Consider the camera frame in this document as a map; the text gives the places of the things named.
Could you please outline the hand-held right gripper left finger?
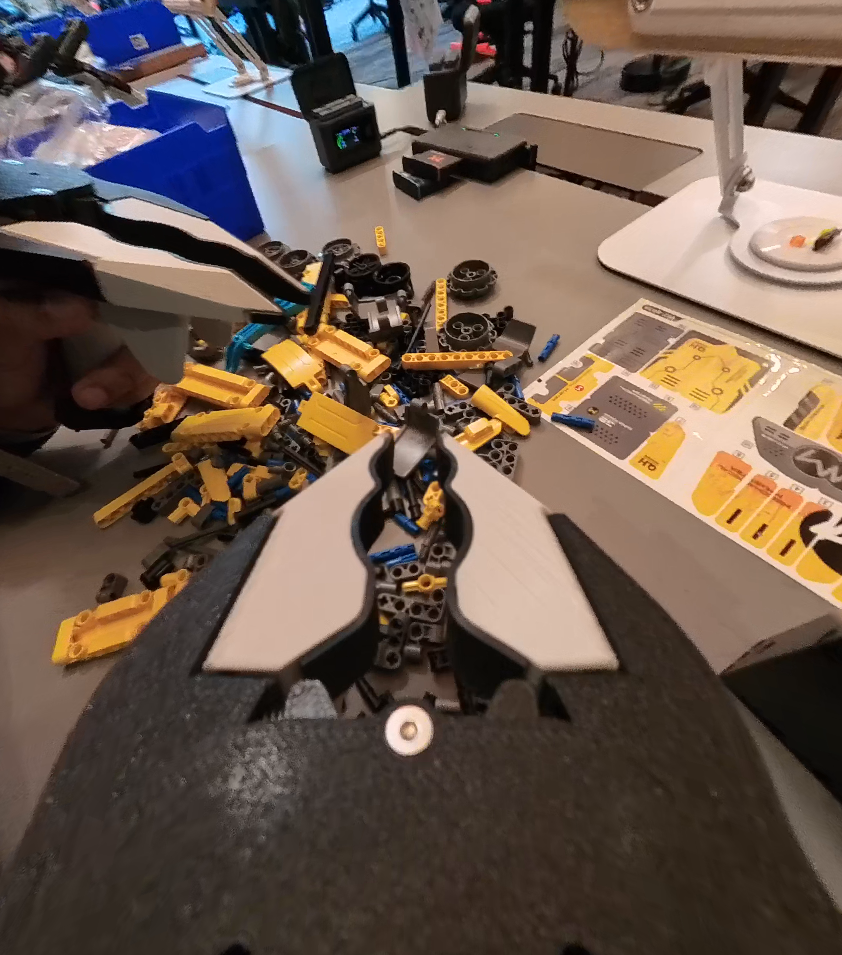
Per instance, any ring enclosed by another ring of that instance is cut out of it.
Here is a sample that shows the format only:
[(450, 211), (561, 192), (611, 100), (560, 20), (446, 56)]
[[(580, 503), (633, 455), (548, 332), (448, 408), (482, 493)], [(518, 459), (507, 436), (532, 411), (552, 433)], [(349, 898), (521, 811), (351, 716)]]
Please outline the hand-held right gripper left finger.
[(368, 444), (281, 508), (203, 663), (206, 672), (269, 678), (288, 690), (317, 680), (342, 694), (379, 644), (369, 548), (394, 440)]

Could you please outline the pile of toy building pieces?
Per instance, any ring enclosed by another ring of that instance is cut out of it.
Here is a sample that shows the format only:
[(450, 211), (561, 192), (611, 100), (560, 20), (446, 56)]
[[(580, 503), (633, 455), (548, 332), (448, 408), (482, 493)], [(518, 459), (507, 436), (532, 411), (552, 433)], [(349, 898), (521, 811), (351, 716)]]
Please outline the pile of toy building pieces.
[[(514, 398), (515, 394), (508, 391), (498, 392), (483, 387), (473, 392), (470, 395), (470, 400), (465, 405), (457, 401), (447, 407), (447, 412), (464, 412), (470, 409), (481, 412), (480, 417), (476, 419), (466, 416), (464, 418), (466, 425), (457, 435), (445, 433), (441, 425), (447, 423), (448, 419), (436, 414), (440, 421), (440, 433), (436, 447), (431, 450), (409, 477), (398, 478), (392, 474), (384, 486), (381, 497), (384, 524), (388, 519), (394, 518), (393, 515), (387, 514), (383, 505), (385, 495), (392, 490), (394, 482), (407, 480), (425, 461), (431, 460), (432, 465), (427, 468), (430, 479), (424, 485), (425, 495), (421, 501), (422, 508), (413, 525), (418, 528), (420, 534), (426, 534), (430, 529), (444, 533), (442, 519), (446, 508), (439, 475), (439, 440), (448, 437), (454, 438), (462, 447), (475, 452), (479, 458), (485, 460), (493, 468), (493, 464), (499, 464), (504, 460), (500, 449), (493, 447), (494, 443), (507, 444), (509, 435), (527, 436), (533, 425), (534, 418), (528, 414), (531, 405), (524, 401), (514, 403), (512, 401)], [(402, 429), (393, 429), (388, 422), (358, 413), (318, 390), (313, 391), (307, 400), (300, 402), (297, 426), (308, 436), (321, 441), (326, 447), (345, 454), (345, 460), (365, 447), (371, 439), (389, 433), (394, 440)], [(508, 478), (500, 470), (494, 470)], [(301, 491), (296, 491), (294, 495), (287, 497), (282, 507), (299, 493)], [(449, 572), (454, 560), (454, 548), (448, 542), (446, 536), (445, 539), (444, 543), (434, 542), (431, 545), (432, 550), (440, 548), (442, 552), (440, 558), (436, 555), (431, 557), (432, 570), (426, 569), (426, 561), (420, 561), (418, 558), (411, 556), (397, 558), (393, 554), (385, 554), (379, 558), (378, 562), (375, 562), (368, 552), (376, 573), (375, 607), (379, 624), (378, 648), (384, 639), (379, 615), (386, 616), (390, 624), (397, 616), (402, 616), (408, 624), (436, 625), (445, 623), (449, 628), (447, 589)], [(400, 576), (385, 579), (380, 579), (376, 571), (376, 567), (379, 566), (386, 567), (393, 564), (394, 569), (397, 569), (409, 563), (418, 564), (425, 570), (416, 574), (414, 578)]]

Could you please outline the black curved toy panel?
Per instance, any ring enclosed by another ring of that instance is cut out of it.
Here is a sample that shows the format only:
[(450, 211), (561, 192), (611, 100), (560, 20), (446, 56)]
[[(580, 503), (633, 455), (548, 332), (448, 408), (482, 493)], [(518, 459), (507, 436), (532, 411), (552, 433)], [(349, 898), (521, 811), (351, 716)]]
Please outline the black curved toy panel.
[(397, 478), (408, 478), (437, 445), (440, 421), (420, 401), (406, 407), (403, 427), (394, 439), (392, 470)]

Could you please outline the large blue plastic bin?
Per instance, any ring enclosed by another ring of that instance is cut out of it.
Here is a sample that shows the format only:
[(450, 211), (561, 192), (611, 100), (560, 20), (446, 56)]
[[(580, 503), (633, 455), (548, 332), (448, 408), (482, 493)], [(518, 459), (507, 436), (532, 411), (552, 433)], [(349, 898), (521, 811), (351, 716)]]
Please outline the large blue plastic bin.
[(225, 108), (166, 89), (143, 102), (115, 101), (116, 120), (159, 132), (155, 140), (79, 169), (0, 159), (0, 222), (71, 221), (93, 227), (97, 197), (154, 194), (217, 222), (247, 241), (263, 231)]

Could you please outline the blue curved toy piece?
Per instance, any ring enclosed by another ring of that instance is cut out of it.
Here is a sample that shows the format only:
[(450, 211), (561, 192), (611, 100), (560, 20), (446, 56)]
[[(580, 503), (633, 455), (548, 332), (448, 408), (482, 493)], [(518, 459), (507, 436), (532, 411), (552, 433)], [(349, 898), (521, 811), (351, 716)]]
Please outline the blue curved toy piece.
[(255, 364), (258, 356), (295, 334), (296, 318), (304, 311), (300, 304), (286, 305), (279, 316), (251, 313), (248, 321), (238, 328), (225, 350), (224, 370), (239, 374), (244, 362)]

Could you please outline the brown wooden tray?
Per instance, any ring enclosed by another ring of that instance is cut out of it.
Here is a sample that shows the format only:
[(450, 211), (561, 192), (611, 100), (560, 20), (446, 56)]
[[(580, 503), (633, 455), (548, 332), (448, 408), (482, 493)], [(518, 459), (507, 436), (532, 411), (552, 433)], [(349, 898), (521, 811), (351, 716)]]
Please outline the brown wooden tray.
[(127, 82), (132, 82), (155, 76), (193, 60), (204, 58), (206, 55), (205, 46), (200, 42), (191, 45), (180, 43), (160, 51), (137, 56), (113, 67), (112, 70)]

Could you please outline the pale wooden book stand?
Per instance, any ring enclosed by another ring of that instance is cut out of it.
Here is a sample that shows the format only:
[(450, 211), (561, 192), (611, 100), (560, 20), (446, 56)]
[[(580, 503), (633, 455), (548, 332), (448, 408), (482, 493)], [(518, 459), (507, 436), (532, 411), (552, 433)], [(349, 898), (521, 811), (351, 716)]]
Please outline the pale wooden book stand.
[(270, 66), (248, 40), (232, 26), (216, 1), (162, 1), (174, 16), (191, 21), (219, 50), (219, 56), (201, 54), (187, 68), (188, 79), (206, 93), (225, 100), (248, 98), (270, 90), (291, 77), (291, 69)]

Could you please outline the small blue plastic bin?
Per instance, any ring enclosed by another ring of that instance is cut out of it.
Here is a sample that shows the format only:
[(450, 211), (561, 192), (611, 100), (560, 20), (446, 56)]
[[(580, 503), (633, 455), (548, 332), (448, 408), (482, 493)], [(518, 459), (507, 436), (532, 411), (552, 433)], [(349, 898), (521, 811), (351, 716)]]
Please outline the small blue plastic bin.
[(71, 19), (87, 22), (89, 33), (85, 42), (92, 55), (106, 66), (121, 66), (183, 42), (175, 15), (157, 1), (112, 6), (93, 15), (70, 6), (61, 13), (21, 25), (19, 35), (27, 42), (42, 33), (58, 38)]

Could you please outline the yellow studded toy panel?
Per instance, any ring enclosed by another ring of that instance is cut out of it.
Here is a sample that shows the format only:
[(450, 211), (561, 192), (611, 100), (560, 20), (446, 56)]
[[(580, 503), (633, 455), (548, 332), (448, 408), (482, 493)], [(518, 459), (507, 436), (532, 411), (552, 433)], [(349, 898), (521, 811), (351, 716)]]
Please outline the yellow studded toy panel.
[(144, 590), (61, 621), (51, 662), (71, 666), (101, 658), (128, 647), (152, 619), (188, 584), (190, 571), (165, 574), (156, 590)]

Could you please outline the black charging case with screen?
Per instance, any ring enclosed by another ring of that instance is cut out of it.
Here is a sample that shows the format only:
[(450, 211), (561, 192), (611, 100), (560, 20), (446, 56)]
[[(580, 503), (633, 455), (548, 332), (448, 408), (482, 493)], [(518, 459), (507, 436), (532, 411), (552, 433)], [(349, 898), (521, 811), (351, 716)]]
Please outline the black charging case with screen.
[(377, 113), (355, 87), (344, 54), (321, 56), (295, 68), (291, 85), (315, 142), (319, 162), (341, 173), (381, 153)]

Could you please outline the yellow and grey sticker sheet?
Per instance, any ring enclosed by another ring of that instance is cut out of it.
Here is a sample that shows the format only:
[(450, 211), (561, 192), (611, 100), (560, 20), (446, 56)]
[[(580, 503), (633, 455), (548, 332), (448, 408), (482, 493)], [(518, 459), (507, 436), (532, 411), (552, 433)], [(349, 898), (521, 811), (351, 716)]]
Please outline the yellow and grey sticker sheet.
[(641, 299), (524, 398), (561, 431), (842, 607), (842, 374)]

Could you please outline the small black card reader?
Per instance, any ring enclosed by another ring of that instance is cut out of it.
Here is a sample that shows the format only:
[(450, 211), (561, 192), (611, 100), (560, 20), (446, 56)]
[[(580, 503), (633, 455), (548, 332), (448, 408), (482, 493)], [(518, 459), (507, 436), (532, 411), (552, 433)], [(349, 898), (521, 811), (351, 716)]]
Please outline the small black card reader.
[(404, 155), (402, 167), (392, 170), (393, 185), (403, 195), (423, 200), (451, 187), (463, 165), (462, 158), (437, 149)]

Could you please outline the flat black hub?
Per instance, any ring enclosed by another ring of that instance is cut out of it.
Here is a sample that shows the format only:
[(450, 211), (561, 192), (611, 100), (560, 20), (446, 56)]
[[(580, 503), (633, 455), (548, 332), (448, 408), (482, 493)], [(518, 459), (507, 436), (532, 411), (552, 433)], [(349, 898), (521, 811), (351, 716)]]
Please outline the flat black hub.
[(534, 171), (537, 144), (506, 131), (475, 129), (447, 123), (415, 137), (414, 155), (427, 152), (457, 160), (452, 170), (477, 182), (492, 184), (518, 169)]

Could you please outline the black and yellow toy tower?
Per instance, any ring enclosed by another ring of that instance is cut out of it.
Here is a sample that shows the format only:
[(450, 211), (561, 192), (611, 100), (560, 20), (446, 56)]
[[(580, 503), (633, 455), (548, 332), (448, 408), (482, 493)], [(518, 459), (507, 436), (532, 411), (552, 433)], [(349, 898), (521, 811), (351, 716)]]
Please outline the black and yellow toy tower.
[(761, 640), (721, 678), (842, 805), (842, 609)]

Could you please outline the white book stand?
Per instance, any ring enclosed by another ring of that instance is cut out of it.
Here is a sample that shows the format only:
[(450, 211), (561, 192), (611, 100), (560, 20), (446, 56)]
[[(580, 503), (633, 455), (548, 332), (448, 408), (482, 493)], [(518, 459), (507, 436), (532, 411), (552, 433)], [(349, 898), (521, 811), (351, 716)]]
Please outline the white book stand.
[[(842, 360), (842, 195), (757, 177), (745, 145), (743, 62), (842, 66), (842, 1), (565, 2), (595, 44), (704, 59), (717, 173), (599, 245), (620, 275)], [(792, 248), (805, 235), (809, 244)]]

